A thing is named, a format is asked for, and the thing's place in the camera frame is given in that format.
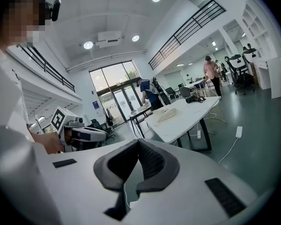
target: black railing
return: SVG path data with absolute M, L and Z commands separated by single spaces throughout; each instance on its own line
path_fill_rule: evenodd
M 33 60 L 37 65 L 39 65 L 45 73 L 49 73 L 57 81 L 62 83 L 62 85 L 75 92 L 75 86 L 71 84 L 66 78 L 64 78 L 64 76 L 61 75 L 54 67 L 52 67 L 52 65 L 39 53 L 39 51 L 35 47 L 31 45 L 27 45 L 26 47 L 23 47 L 21 45 L 18 46 L 22 48 L 22 51 L 24 51 L 29 56 L 29 59 Z
M 149 62 L 151 68 L 154 70 L 191 35 L 225 11 L 226 10 L 215 0 L 210 0 L 199 11 L 192 15 L 161 47 Z

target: floor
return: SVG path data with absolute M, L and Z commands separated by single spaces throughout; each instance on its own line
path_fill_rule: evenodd
M 256 88 L 255 92 L 249 91 L 245 96 L 242 93 L 236 95 L 233 85 L 223 86 L 221 90 L 220 107 L 212 109 L 212 112 L 216 113 L 218 118 L 226 120 L 227 124 L 219 120 L 205 120 L 207 129 L 216 133 L 209 135 L 213 150 L 205 155 L 220 161 L 236 139 L 237 126 L 242 126 L 242 137 L 221 165 L 261 195 L 275 186 L 281 174 L 281 97 L 271 99 L 270 89 Z M 141 127 L 145 138 L 161 141 L 145 122 L 141 123 Z M 197 126 L 190 133 L 197 134 Z M 135 138 L 130 123 L 118 127 L 115 134 L 115 140 L 109 140 L 108 144 Z M 200 140 L 196 136 L 192 137 L 195 148 L 206 146 L 203 132 L 201 134 Z M 183 148 L 189 149 L 187 135 L 181 137 L 181 140 Z M 129 177 L 126 182 L 128 203 L 138 199 L 135 187 L 142 180 L 139 174 L 132 173 Z

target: air conditioner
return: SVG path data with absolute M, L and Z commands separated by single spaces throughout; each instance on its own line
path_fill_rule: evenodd
M 98 42 L 95 43 L 99 48 L 117 46 L 121 42 L 121 31 L 106 31 L 98 33 Z

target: man in pink shirt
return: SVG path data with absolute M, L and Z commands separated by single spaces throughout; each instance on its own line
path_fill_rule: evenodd
M 211 57 L 206 56 L 205 57 L 205 63 L 203 68 L 203 73 L 208 75 L 212 83 L 214 84 L 215 91 L 217 95 L 222 98 L 221 90 L 220 90 L 220 79 L 219 75 L 217 73 L 217 69 L 219 68 L 217 64 L 214 61 L 211 61 Z

